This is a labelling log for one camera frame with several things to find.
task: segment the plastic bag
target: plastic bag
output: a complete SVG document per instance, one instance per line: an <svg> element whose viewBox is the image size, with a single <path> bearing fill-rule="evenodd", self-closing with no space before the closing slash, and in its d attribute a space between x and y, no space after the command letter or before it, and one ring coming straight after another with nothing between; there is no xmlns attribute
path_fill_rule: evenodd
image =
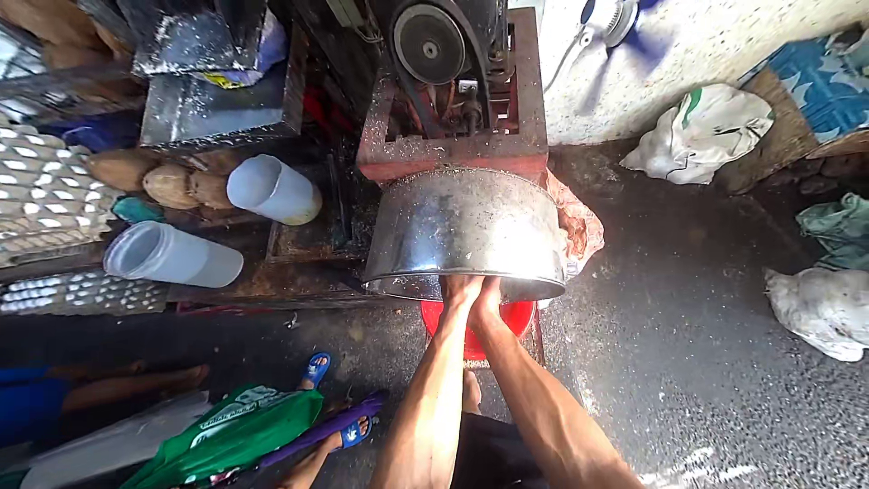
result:
<svg viewBox="0 0 869 489"><path fill-rule="evenodd" d="M279 392L245 386L195 424L160 445L157 455L121 489L166 489L254 466L314 424L322 407L318 391Z"/></svg>
<svg viewBox="0 0 869 489"><path fill-rule="evenodd" d="M564 237L561 264L565 280L569 280L580 274L595 251L603 248L603 223L549 169L544 188L558 207L558 226Z"/></svg>
<svg viewBox="0 0 869 489"><path fill-rule="evenodd" d="M745 156L773 126L762 98L726 84L692 90L658 119L621 165L675 184L708 184L723 164Z"/></svg>
<svg viewBox="0 0 869 489"><path fill-rule="evenodd" d="M160 444L211 409L208 392L192 392L155 405L34 457L21 489L53 489L154 457Z"/></svg>
<svg viewBox="0 0 869 489"><path fill-rule="evenodd" d="M193 73L223 89L247 87L260 81L272 65L287 57L287 33L271 10L266 10L254 70L224 70Z"/></svg>
<svg viewBox="0 0 869 489"><path fill-rule="evenodd" d="M775 318L826 355L856 362L869 348L869 272L767 270L766 295Z"/></svg>

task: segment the metal bowl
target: metal bowl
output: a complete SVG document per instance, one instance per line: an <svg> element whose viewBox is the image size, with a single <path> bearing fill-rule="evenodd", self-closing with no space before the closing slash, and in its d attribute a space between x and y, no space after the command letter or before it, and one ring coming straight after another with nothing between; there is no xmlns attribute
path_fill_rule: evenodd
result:
<svg viewBox="0 0 869 489"><path fill-rule="evenodd" d="M363 278L369 291L441 300L440 275L495 275L505 302L564 293L555 202L512 173L425 171L389 186Z"/></svg>

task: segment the coconut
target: coconut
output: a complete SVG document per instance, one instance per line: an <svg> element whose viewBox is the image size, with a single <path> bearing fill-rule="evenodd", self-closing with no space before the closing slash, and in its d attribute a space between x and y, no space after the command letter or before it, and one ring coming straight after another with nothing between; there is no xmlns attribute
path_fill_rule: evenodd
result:
<svg viewBox="0 0 869 489"><path fill-rule="evenodd" d="M212 175L204 171L194 171L190 175L189 188L193 197L212 209L232 209L226 195L226 177Z"/></svg>
<svg viewBox="0 0 869 489"><path fill-rule="evenodd" d="M148 172L143 180L145 191L154 200L172 209L193 209L199 201L189 191L190 170L179 164L162 164Z"/></svg>
<svg viewBox="0 0 869 489"><path fill-rule="evenodd" d="M134 150L106 151L88 157L94 178L119 191L142 191L142 179L157 162Z"/></svg>

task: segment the pulley wheel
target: pulley wheel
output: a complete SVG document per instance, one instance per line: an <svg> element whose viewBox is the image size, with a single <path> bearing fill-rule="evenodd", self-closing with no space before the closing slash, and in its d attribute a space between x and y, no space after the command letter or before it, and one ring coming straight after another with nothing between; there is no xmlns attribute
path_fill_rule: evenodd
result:
<svg viewBox="0 0 869 489"><path fill-rule="evenodd" d="M447 12L427 3L407 7L395 21L395 54L404 68L426 84L446 84L465 63L465 41Z"/></svg>

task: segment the red metal frame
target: red metal frame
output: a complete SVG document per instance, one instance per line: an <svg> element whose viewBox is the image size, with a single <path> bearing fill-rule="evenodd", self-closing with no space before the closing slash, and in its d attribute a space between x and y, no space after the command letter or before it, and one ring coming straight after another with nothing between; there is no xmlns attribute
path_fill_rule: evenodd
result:
<svg viewBox="0 0 869 489"><path fill-rule="evenodd" d="M498 119L498 129L473 137L403 137L387 142L396 86L395 77L381 68L356 156L362 174L385 183L419 171L460 165L494 168L535 182L540 180L549 147L534 8L511 9L507 14L513 28L511 50L516 72L506 84L489 88L493 112L507 115Z"/></svg>

